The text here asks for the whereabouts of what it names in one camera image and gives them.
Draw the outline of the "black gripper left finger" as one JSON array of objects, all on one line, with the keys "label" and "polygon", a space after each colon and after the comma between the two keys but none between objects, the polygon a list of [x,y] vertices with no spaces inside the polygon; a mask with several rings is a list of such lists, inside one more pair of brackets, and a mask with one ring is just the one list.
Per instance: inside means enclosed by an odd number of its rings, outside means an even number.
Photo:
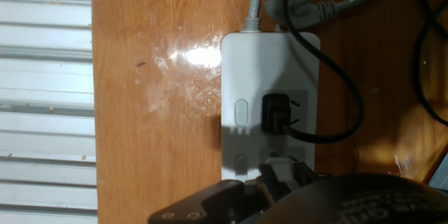
[{"label": "black gripper left finger", "polygon": [[148,223],[238,223],[246,217],[244,197],[241,181],[220,181],[152,213]]}]

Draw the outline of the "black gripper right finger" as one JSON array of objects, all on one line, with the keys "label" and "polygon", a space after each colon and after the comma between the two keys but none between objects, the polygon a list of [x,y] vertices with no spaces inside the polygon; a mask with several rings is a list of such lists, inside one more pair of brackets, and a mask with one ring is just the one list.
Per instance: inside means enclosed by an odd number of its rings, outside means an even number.
[{"label": "black gripper right finger", "polygon": [[317,174],[303,162],[271,162],[260,164],[255,183],[269,204],[317,180]]}]

